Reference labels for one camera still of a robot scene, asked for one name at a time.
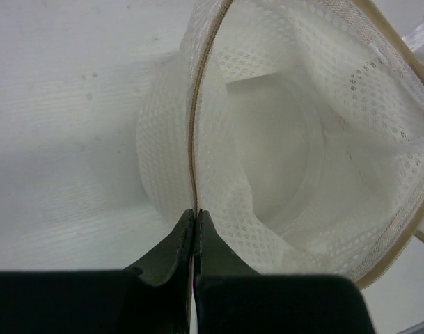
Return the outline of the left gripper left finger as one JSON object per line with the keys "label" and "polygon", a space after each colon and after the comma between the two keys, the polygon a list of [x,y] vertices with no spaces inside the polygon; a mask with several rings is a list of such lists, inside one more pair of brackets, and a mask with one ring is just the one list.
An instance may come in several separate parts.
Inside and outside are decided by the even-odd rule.
{"label": "left gripper left finger", "polygon": [[116,270],[0,271],[0,333],[188,333],[194,213]]}

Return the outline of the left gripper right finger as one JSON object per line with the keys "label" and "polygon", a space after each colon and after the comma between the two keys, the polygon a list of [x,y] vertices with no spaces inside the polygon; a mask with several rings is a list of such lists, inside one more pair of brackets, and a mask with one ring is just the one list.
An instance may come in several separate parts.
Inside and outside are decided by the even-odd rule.
{"label": "left gripper right finger", "polygon": [[262,275],[218,235],[210,213],[195,226],[199,333],[374,333],[351,281],[323,274]]}

